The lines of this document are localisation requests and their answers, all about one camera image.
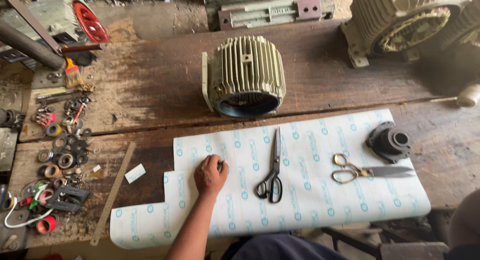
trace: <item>wooden workbench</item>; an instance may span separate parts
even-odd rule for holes
[[[129,141],[137,149],[129,169],[143,164],[146,174],[123,181],[114,207],[164,201],[163,172],[173,170],[173,138],[222,130],[389,108],[397,125],[415,141],[411,160],[432,206],[456,205],[476,189],[480,177],[480,110],[460,109],[452,101],[429,102],[449,94],[432,89],[419,66],[397,57],[370,60],[370,67],[351,66],[339,21],[287,24],[184,37],[112,43],[98,61],[85,68],[97,90],[84,128],[92,128],[92,154],[83,188],[94,193],[80,215],[65,215],[49,235],[31,231],[28,247],[90,240]],[[279,49],[287,94],[277,117],[250,121],[211,113],[201,92],[201,52],[213,52],[227,37],[263,35]],[[448,92],[461,89],[449,88]],[[32,93],[29,113],[35,109]],[[55,105],[63,109],[63,103]],[[113,123],[111,113],[118,121]],[[26,122],[17,145],[9,191],[18,192],[37,179],[38,152],[51,147],[36,124]],[[92,168],[101,169],[93,172]]]

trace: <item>steel ruler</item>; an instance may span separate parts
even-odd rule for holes
[[[107,223],[107,219],[110,216],[110,212],[113,207],[113,203],[117,198],[117,194],[120,189],[120,185],[122,184],[123,177],[125,176],[125,172],[127,171],[128,164],[130,163],[130,159],[134,154],[135,147],[137,143],[130,142],[127,148],[127,153],[125,153],[125,157],[123,157],[123,161],[120,166],[120,170],[117,173],[117,177],[115,178],[115,182],[113,183],[112,189],[110,190],[110,194],[106,199],[105,207],[103,208],[102,214],[100,215],[100,219],[95,228],[95,232],[93,232],[92,240],[90,241],[90,245],[96,246],[100,238],[102,237],[103,230],[105,230],[105,224]]]

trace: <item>paintbrush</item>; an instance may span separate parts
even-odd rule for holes
[[[67,76],[67,84],[65,87],[69,89],[77,85],[83,85],[84,80],[82,79],[82,75],[80,74],[78,66],[74,65],[74,62],[71,58],[65,57],[65,59],[68,63],[67,69],[65,70],[65,75]]]

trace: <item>white wire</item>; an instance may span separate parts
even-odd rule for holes
[[[49,209],[45,214],[43,214],[42,216],[40,216],[39,218],[35,218],[35,219],[32,219],[32,220],[29,220],[23,224],[19,224],[19,225],[15,225],[15,226],[11,226],[7,223],[7,220],[8,220],[8,217],[10,217],[10,214],[12,214],[12,212],[14,211],[14,208],[15,206],[17,205],[17,198],[14,197],[13,198],[13,207],[11,208],[10,212],[7,214],[7,217],[5,217],[5,226],[7,226],[8,228],[18,228],[18,227],[23,227],[23,226],[27,226],[33,222],[36,222],[38,220],[41,220],[45,217],[47,217],[52,211],[53,209]]]

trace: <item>black-handled scissors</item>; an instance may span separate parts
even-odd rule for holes
[[[275,142],[273,146],[273,168],[268,173],[267,177],[258,184],[257,186],[257,195],[258,197],[265,199],[268,197],[268,201],[272,203],[278,203],[282,200],[282,181],[279,178],[280,173],[280,127],[276,129],[276,136]],[[267,189],[267,181],[270,180],[270,189]],[[275,194],[275,183],[278,182],[279,190],[278,190],[278,200],[274,201],[274,194]]]

